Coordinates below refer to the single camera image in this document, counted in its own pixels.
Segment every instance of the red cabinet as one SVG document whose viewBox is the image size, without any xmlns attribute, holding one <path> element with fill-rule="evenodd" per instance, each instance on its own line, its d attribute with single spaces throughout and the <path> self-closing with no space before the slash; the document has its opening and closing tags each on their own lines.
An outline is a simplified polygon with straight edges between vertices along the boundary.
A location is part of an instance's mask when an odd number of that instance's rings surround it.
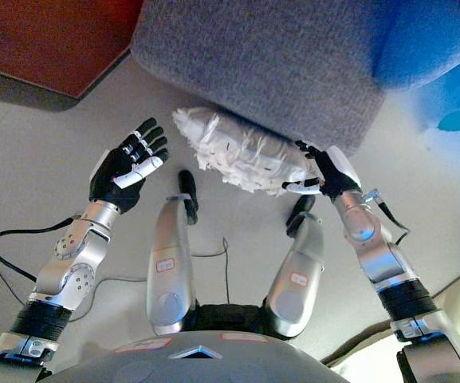
<svg viewBox="0 0 460 383">
<path fill-rule="evenodd" d="M 143 0 L 0 0 L 0 74 L 80 98 L 129 48 Z"/>
</svg>

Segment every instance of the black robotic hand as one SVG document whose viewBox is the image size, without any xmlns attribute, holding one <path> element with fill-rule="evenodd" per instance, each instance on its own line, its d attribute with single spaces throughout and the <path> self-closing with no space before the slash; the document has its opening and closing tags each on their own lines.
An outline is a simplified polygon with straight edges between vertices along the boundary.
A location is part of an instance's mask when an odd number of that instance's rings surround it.
<svg viewBox="0 0 460 383">
<path fill-rule="evenodd" d="M 332 146 L 327 151 L 321 151 L 308 146 L 304 141 L 299 140 L 295 144 L 306 153 L 306 158 L 315 160 L 325 180 L 313 178 L 297 183 L 285 182 L 284 189 L 304 195 L 321 193 L 331 199 L 347 190 L 360 190 L 360 180 L 356 171 L 338 147 Z"/>
<path fill-rule="evenodd" d="M 144 121 L 118 148 L 100 158 L 90 179 L 90 201 L 112 203 L 120 214 L 137 204 L 146 177 L 169 157 L 161 148 L 167 143 L 163 129 L 156 125 L 154 118 Z"/>
</svg>

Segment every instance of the black cable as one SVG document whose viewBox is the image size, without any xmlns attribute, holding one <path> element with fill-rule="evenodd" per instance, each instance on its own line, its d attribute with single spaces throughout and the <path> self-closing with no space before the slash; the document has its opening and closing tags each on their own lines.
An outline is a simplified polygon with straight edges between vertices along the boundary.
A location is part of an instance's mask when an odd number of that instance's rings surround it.
<svg viewBox="0 0 460 383">
<path fill-rule="evenodd" d="M 146 278 L 136 278 L 136 279 L 132 279 L 132 278 L 118 278 L 118 277 L 107 277 L 107 278 L 102 278 L 96 285 L 95 285 L 95 288 L 93 289 L 93 294 L 92 294 L 92 300 L 90 301 L 89 303 L 89 307 L 88 309 L 86 310 L 86 312 L 84 314 L 82 314 L 81 316 L 75 318 L 75 319 L 71 319 L 69 321 L 69 323 L 72 323 L 72 322 L 77 322 L 79 320 L 81 320 L 82 318 L 84 318 L 86 315 L 89 314 L 89 312 L 92 310 L 93 308 L 93 303 L 95 302 L 95 293 L 96 293 L 96 289 L 99 288 L 100 284 L 102 282 L 106 282 L 106 281 L 121 281 L 121 282 L 146 282 L 147 279 Z"/>
<path fill-rule="evenodd" d="M 228 249 L 230 248 L 230 245 L 228 244 L 228 241 L 226 241 L 226 238 L 222 237 L 222 246 L 224 248 L 223 251 L 219 251 L 218 253 L 215 253 L 215 254 L 210 254 L 210 255 L 197 255 L 197 254 L 193 254 L 192 257 L 193 258 L 213 258 L 213 257 L 218 257 L 220 255 L 226 255 L 226 299 L 228 301 L 228 304 L 230 303 L 230 291 L 228 289 Z M 98 287 L 100 286 L 100 284 L 102 282 L 105 282 L 105 281 L 120 281 L 120 282 L 146 282 L 147 279 L 146 278 L 136 278 L 136 279 L 133 279 L 133 278 L 117 278 L 117 277 L 107 277 L 107 278 L 102 278 L 96 285 L 95 285 L 95 288 L 93 289 L 93 294 L 92 294 L 92 300 L 91 302 L 89 303 L 89 307 L 88 309 L 85 311 L 84 314 L 82 314 L 81 316 L 75 318 L 75 319 L 71 319 L 69 322 L 72 323 L 72 322 L 76 322 L 76 321 L 79 321 L 81 320 L 82 318 L 84 318 L 86 315 L 88 315 L 88 313 L 91 311 L 91 309 L 93 308 L 93 303 L 95 301 L 95 293 L 96 293 L 96 289 L 98 289 Z"/>
<path fill-rule="evenodd" d="M 396 246 L 398 246 L 399 243 L 402 242 L 402 240 L 411 233 L 411 229 L 402 225 L 398 220 L 396 220 L 396 218 L 393 216 L 385 202 L 378 203 L 378 205 L 380 207 L 380 210 L 390 219 L 390 221 L 393 222 L 394 225 L 405 231 L 396 241 Z"/>
<path fill-rule="evenodd" d="M 24 306 L 24 302 L 17 296 L 17 294 L 15 294 L 14 289 L 12 289 L 12 286 L 10 286 L 10 284 L 9 284 L 8 281 L 5 279 L 5 277 L 3 277 L 3 275 L 1 274 L 1 271 L 0 271 L 0 278 L 1 278 L 1 280 L 5 283 L 6 287 L 8 287 L 8 290 L 10 290 L 10 293 L 12 293 L 12 295 L 14 296 L 14 298 L 17 299 L 17 300 L 19 301 L 19 303 L 21 303 L 21 304 Z"/>
<path fill-rule="evenodd" d="M 73 222 L 73 217 L 68 217 L 67 219 L 57 223 L 54 226 L 51 227 L 46 227 L 45 229 L 23 229 L 23 230 L 5 230 L 5 231 L 0 231 L 0 238 L 5 235 L 10 235 L 10 234 L 40 234 L 40 233 L 47 233 L 49 231 L 55 231 L 58 229 L 61 229 L 62 227 L 68 226 Z M 5 265 L 6 267 L 9 267 L 13 271 L 18 272 L 20 275 L 28 278 L 30 281 L 36 282 L 37 277 L 34 275 L 28 273 L 27 271 L 24 271 L 20 267 L 15 266 L 13 263 L 7 261 L 0 255 L 0 262 Z"/>
<path fill-rule="evenodd" d="M 225 274 L 225 281 L 226 281 L 226 301 L 228 304 L 230 304 L 230 288 L 228 285 L 228 249 L 230 248 L 230 245 L 228 244 L 228 241 L 226 240 L 225 237 L 222 237 L 222 248 L 224 249 L 223 251 L 220 251 L 216 254 L 211 254 L 211 255 L 192 255 L 193 258 L 212 258 L 212 257 L 218 257 L 219 255 L 225 255 L 226 256 L 226 265 L 224 268 L 224 274 Z"/>
<path fill-rule="evenodd" d="M 4 235 L 10 235 L 10 234 L 37 234 L 37 233 L 46 233 L 48 231 L 54 231 L 54 230 L 57 230 L 57 229 L 61 229 L 62 227 L 65 227 L 67 225 L 69 225 L 71 222 L 73 221 L 73 218 L 72 217 L 69 217 L 63 221 L 61 221 L 60 223 L 54 225 L 54 226 L 51 226 L 51 227 L 47 227 L 45 229 L 29 229 L 29 230 L 7 230 L 7 231 L 1 231 L 0 232 L 0 238 Z M 222 246 L 224 248 L 223 251 L 219 251 L 218 253 L 215 253 L 215 254 L 210 254 L 210 255 L 192 255 L 192 257 L 194 258 L 213 258 L 213 257 L 218 257 L 220 255 L 226 255 L 226 268 L 225 268 L 225 276 L 226 276 L 226 300 L 228 301 L 228 303 L 230 303 L 230 290 L 229 290 L 229 287 L 228 287 L 228 249 L 230 248 L 230 245 L 228 244 L 228 241 L 226 240 L 226 238 L 222 237 Z M 24 275 L 26 276 L 27 278 L 31 279 L 32 281 L 36 282 L 36 278 L 29 274 L 29 273 L 26 273 L 24 270 L 20 269 L 19 267 L 15 266 L 14 264 L 8 262 L 6 259 L 4 259 L 1 255 L 0 255 L 0 261 L 5 265 L 5 266 L 8 266 L 10 269 L 16 271 L 17 273 L 21 274 L 21 275 Z M 10 284 L 6 281 L 5 277 L 3 277 L 3 275 L 1 274 L 0 272 L 0 278 L 1 280 L 5 283 L 6 287 L 8 287 L 8 290 L 10 290 L 10 293 L 12 293 L 12 295 L 15 297 L 15 299 L 17 299 L 22 305 L 24 305 L 24 302 L 15 294 L 14 290 L 12 289 L 12 287 L 10 286 Z M 96 285 L 95 285 L 95 288 L 93 289 L 93 294 L 92 294 L 92 300 L 89 304 L 89 307 L 88 309 L 86 310 L 86 312 L 84 314 L 82 314 L 80 317 L 77 317 L 75 319 L 72 319 L 70 320 L 69 322 L 76 322 L 76 321 L 79 321 L 81 320 L 82 318 L 84 318 L 86 315 L 88 315 L 88 313 L 90 312 L 90 310 L 93 308 L 93 303 L 94 303 L 94 300 L 95 300 L 95 293 L 96 293 L 96 290 L 98 289 L 99 285 L 102 283 L 102 282 L 105 282 L 105 281 L 121 281 L 121 282 L 146 282 L 147 279 L 146 278 L 137 278 L 137 279 L 133 279 L 133 278 L 117 278 L 117 277 L 107 277 L 107 278 L 103 278 L 101 279 Z"/>
</svg>

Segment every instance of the white bundle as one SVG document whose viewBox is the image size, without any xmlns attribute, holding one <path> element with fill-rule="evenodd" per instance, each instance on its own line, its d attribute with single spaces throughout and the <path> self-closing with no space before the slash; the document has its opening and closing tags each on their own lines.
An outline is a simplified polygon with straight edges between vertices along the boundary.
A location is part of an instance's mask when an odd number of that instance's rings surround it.
<svg viewBox="0 0 460 383">
<path fill-rule="evenodd" d="M 236 116 L 193 108 L 178 109 L 173 120 L 195 149 L 199 168 L 219 170 L 222 182 L 280 195 L 283 182 L 315 176 L 314 162 L 294 143 Z"/>
</svg>

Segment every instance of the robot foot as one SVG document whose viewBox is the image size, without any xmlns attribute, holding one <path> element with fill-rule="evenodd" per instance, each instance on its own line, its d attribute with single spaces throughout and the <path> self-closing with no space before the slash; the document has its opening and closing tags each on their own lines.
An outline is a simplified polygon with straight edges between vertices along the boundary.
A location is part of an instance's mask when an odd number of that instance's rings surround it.
<svg viewBox="0 0 460 383">
<path fill-rule="evenodd" d="M 297 230 L 304 220 L 302 212 L 309 212 L 315 204 L 314 195 L 303 195 L 299 198 L 293 207 L 290 217 L 286 220 L 286 235 L 290 238 L 295 238 Z"/>
<path fill-rule="evenodd" d="M 198 222 L 198 198 L 196 197 L 196 182 L 192 173 L 188 170 L 179 172 L 179 189 L 180 193 L 186 193 L 191 199 L 185 199 L 185 210 L 187 212 L 187 223 L 195 225 Z"/>
</svg>

